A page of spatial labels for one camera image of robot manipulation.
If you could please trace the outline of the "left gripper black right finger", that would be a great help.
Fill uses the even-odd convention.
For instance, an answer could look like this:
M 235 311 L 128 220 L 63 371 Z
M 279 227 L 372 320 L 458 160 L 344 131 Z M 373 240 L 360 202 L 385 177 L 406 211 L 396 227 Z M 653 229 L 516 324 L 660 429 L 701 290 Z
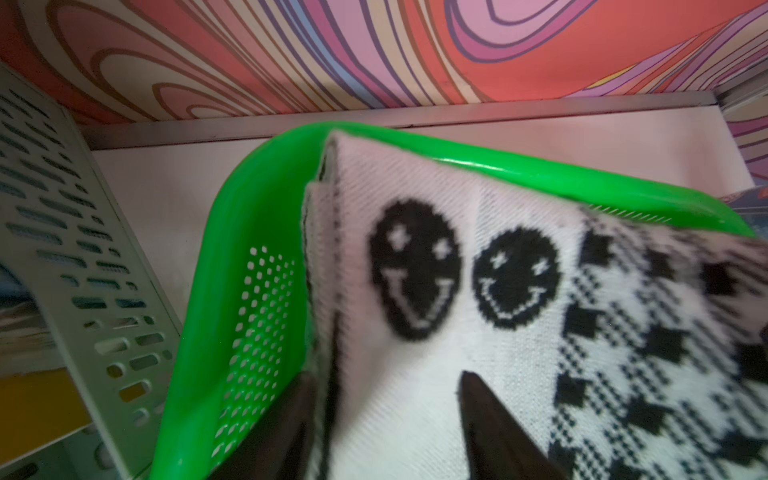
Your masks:
M 464 371 L 459 409 L 471 479 L 562 479 L 480 375 Z

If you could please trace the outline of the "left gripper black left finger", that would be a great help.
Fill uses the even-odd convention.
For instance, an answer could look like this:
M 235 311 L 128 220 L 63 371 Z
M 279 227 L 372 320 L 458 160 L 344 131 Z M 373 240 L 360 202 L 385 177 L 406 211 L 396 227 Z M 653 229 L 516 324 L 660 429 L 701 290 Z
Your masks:
M 211 479 L 303 479 L 314 443 L 317 379 L 297 374 Z

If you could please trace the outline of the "smiley checkered white black scarf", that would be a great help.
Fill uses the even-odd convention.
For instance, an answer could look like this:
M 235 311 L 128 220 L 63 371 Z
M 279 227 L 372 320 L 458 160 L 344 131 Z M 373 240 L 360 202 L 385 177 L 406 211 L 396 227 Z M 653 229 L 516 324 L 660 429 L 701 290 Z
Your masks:
M 767 475 L 767 244 L 342 132 L 305 196 L 312 479 L 466 479 L 479 375 L 571 479 Z

